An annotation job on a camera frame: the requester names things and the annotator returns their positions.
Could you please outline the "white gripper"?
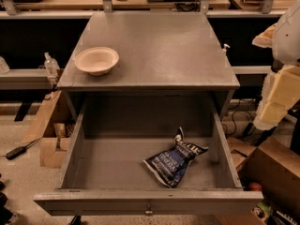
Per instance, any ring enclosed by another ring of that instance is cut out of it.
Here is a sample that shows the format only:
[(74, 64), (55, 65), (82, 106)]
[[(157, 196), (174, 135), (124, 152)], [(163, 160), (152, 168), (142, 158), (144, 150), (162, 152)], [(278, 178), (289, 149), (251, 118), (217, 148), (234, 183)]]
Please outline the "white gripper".
[[(261, 48), (271, 48), (276, 24), (272, 24), (252, 40)], [(262, 100), (253, 124), (260, 130), (269, 130), (300, 100), (300, 67), (285, 65), (278, 73), (270, 71), (262, 85)]]

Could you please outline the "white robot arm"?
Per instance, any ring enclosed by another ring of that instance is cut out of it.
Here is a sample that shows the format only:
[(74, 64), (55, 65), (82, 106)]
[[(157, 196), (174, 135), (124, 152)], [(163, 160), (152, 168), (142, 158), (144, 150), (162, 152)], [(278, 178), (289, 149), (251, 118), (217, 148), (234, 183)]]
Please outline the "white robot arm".
[(269, 130), (300, 100), (300, 0), (293, 3), (279, 20), (252, 40), (252, 44), (271, 48), (283, 67), (270, 71), (262, 86), (262, 100), (253, 124)]

